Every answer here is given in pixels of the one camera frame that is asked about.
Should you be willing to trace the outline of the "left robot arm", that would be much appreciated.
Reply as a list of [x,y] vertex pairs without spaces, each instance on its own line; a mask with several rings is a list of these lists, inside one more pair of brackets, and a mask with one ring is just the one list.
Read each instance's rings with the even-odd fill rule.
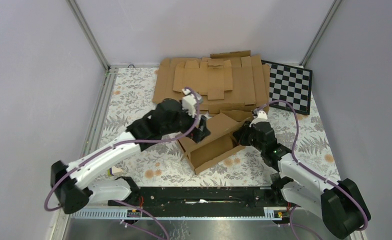
[[139,192],[126,177],[101,183],[94,183],[94,180],[120,161],[164,143],[163,136],[179,133],[176,140],[188,137],[196,143],[201,142],[211,133],[207,118],[200,113],[201,102],[202,99],[193,94],[180,101],[166,98],[105,146],[70,163],[61,160],[53,163],[51,190],[44,209],[52,210],[48,206],[52,195],[58,200],[58,206],[53,210],[61,209],[65,214],[73,214],[90,203],[123,201],[128,206],[136,204]]

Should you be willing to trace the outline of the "brown cardboard box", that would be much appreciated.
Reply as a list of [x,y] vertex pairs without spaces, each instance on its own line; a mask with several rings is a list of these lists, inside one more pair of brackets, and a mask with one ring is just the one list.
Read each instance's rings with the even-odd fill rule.
[[252,120],[250,111],[222,110],[207,120],[207,128],[211,134],[201,142],[195,143],[188,137],[178,140],[184,158],[196,175],[213,167],[226,158],[245,149],[233,137],[233,133],[243,126],[245,121]]

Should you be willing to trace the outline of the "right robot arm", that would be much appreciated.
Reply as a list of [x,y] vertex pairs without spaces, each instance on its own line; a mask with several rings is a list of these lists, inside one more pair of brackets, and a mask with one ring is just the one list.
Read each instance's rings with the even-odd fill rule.
[[246,121],[233,137],[241,146],[257,149],[265,164],[279,173],[271,201],[277,206],[296,204],[319,217],[335,237],[345,239],[371,220],[371,214],[354,181],[333,180],[294,160],[293,151],[278,142],[268,121]]

